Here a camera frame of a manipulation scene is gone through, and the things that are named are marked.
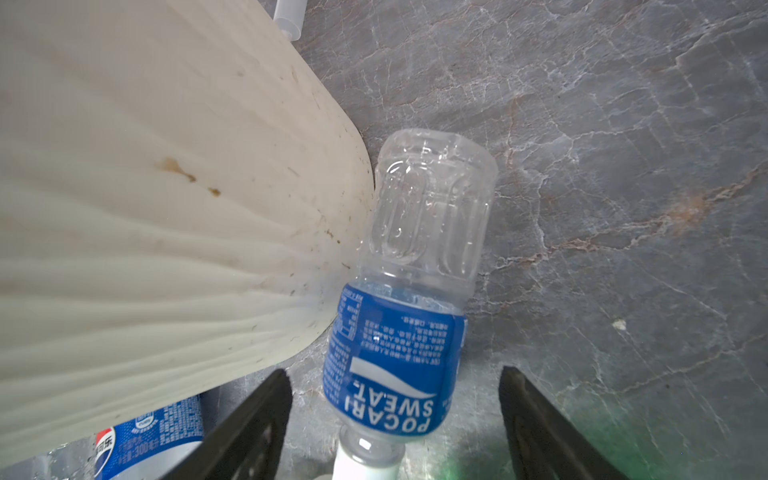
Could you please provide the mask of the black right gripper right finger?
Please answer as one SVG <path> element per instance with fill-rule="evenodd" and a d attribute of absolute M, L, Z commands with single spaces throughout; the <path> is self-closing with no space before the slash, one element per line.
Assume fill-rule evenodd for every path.
<path fill-rule="evenodd" d="M 627 480 L 518 368 L 502 369 L 498 394 L 518 479 Z"/>

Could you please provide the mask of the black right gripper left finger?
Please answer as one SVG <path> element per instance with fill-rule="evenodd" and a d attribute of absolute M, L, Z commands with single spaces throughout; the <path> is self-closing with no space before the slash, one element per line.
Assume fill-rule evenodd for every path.
<path fill-rule="evenodd" d="M 274 479 L 293 391 L 283 369 L 272 372 L 165 480 Z"/>

